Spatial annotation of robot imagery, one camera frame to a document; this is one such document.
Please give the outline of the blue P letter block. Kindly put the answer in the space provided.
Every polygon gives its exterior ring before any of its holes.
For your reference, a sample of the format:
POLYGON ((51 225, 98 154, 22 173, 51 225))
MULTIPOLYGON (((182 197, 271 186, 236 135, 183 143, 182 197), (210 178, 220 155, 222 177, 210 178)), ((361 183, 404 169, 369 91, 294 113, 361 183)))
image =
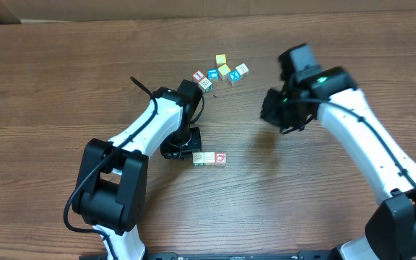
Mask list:
POLYGON ((204 165, 213 166, 216 163, 215 152, 205 152, 204 153, 204 165))

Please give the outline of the blue L letter block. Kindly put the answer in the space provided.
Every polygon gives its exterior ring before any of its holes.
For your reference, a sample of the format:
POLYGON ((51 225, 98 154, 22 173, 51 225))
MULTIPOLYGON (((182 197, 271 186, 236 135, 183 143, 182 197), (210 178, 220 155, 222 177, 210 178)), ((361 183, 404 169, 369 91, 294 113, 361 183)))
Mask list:
POLYGON ((207 70, 207 79, 211 82, 218 82, 219 81, 219 73, 217 69, 208 69, 207 70))

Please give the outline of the yellow block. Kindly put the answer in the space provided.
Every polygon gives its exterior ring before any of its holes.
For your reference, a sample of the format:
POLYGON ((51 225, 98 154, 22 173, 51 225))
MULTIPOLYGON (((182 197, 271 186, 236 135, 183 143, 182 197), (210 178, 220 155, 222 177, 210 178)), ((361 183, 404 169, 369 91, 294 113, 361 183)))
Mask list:
POLYGON ((219 68, 227 63, 227 57, 224 53, 215 55, 216 67, 219 68))
POLYGON ((217 70, 220 79, 222 79, 223 81, 228 80, 228 75, 231 72, 231 69, 227 64, 223 64, 222 66, 218 67, 217 70))

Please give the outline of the blue X letter block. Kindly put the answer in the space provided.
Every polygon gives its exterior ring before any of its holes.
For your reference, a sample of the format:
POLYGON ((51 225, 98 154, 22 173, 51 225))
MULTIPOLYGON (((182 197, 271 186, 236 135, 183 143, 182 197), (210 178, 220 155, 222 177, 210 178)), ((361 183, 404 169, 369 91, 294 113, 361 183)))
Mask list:
POLYGON ((229 79, 229 83, 232 86, 234 86, 234 85, 237 85, 241 81, 242 76, 237 70, 233 70, 228 73, 228 79, 229 79))

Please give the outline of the red I letter block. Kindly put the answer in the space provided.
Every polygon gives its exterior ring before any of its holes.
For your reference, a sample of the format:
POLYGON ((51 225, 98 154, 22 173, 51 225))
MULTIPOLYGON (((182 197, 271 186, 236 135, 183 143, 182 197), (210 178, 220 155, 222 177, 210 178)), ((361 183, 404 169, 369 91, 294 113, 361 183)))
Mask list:
POLYGON ((198 83, 198 82, 202 81, 203 78, 205 78, 205 75, 200 70, 197 70, 192 74, 192 81, 193 82, 198 83))

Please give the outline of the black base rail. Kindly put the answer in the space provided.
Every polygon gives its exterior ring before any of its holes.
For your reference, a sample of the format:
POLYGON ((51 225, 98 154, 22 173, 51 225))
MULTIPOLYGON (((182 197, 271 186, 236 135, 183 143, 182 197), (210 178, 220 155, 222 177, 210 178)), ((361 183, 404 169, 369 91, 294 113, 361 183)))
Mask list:
POLYGON ((297 253, 259 254, 177 254, 145 253, 144 260, 327 260, 330 250, 299 251, 297 253))

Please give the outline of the white green patterned block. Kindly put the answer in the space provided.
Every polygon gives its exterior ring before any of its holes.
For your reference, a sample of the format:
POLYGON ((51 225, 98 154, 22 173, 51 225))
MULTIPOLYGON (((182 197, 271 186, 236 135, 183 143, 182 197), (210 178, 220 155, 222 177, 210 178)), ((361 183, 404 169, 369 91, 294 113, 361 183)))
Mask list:
POLYGON ((199 81, 199 87, 203 91, 203 93, 208 93, 212 90, 213 84, 209 79, 204 77, 199 81))

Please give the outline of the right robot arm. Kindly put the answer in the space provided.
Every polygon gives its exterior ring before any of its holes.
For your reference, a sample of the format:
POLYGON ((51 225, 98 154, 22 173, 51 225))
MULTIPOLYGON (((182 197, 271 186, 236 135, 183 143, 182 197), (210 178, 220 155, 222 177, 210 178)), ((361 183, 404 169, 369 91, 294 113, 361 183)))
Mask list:
POLYGON ((284 85, 268 90, 261 119, 281 134, 317 120, 352 158, 378 205, 362 236, 335 246, 325 259, 415 258, 416 162, 376 118, 343 67, 322 69, 306 43, 286 50, 278 62, 284 85))

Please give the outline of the yellow block far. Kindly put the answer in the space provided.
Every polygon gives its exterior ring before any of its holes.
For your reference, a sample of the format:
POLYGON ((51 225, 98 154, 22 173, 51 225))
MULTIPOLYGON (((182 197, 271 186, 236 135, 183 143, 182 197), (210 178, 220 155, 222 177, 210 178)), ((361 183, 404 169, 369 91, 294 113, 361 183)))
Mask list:
POLYGON ((224 53, 215 55, 216 67, 219 68, 227 63, 227 57, 224 53))

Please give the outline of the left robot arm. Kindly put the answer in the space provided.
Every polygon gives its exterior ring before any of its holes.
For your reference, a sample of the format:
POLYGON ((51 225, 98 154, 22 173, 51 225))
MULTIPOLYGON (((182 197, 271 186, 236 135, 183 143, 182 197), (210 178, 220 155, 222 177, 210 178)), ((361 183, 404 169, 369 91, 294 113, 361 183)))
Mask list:
POLYGON ((144 208, 148 163, 159 151, 184 160, 202 149, 194 126, 204 109, 198 84, 183 80, 177 90, 160 87, 132 125, 107 141, 84 148, 75 190, 64 208, 65 226, 95 233, 104 242, 101 259, 146 259, 137 224, 144 208))

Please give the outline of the yellow block near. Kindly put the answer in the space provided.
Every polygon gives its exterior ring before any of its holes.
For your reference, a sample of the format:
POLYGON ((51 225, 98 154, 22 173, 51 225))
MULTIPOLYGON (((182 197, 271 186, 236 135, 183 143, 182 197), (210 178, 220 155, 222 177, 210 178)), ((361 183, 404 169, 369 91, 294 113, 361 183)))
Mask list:
POLYGON ((218 67, 217 70, 220 79, 222 79, 223 81, 228 80, 228 75, 231 72, 231 69, 227 64, 223 64, 222 66, 218 67))

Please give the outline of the white patterned block far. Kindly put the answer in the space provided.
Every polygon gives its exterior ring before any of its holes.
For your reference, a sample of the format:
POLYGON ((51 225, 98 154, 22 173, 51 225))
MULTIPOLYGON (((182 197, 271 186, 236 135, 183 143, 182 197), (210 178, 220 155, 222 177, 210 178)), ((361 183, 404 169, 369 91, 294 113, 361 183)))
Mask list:
POLYGON ((245 63, 236 66, 235 68, 242 78, 247 77, 249 75, 249 68, 246 66, 245 63))

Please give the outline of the red O letter block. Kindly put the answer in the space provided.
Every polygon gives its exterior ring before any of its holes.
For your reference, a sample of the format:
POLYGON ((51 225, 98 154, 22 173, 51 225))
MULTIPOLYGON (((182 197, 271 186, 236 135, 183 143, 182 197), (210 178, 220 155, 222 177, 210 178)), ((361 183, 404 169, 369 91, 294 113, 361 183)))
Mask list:
POLYGON ((216 152, 215 154, 215 162, 216 166, 225 167, 227 164, 227 154, 225 152, 216 152))

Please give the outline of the cardboard box edge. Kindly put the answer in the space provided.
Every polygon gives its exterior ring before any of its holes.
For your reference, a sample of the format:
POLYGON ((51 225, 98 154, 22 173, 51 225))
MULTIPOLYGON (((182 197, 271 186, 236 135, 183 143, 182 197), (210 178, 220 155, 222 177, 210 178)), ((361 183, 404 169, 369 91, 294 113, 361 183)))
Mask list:
POLYGON ((416 10, 416 0, 0 0, 0 23, 416 10))

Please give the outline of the white patterned wooden block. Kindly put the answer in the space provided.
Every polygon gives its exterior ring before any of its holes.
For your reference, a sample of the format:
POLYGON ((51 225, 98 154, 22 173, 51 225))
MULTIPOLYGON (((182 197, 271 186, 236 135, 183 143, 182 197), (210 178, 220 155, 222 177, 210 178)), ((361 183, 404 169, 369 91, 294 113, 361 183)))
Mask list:
POLYGON ((193 165, 195 166, 204 166, 204 153, 203 152, 194 152, 193 154, 193 165))

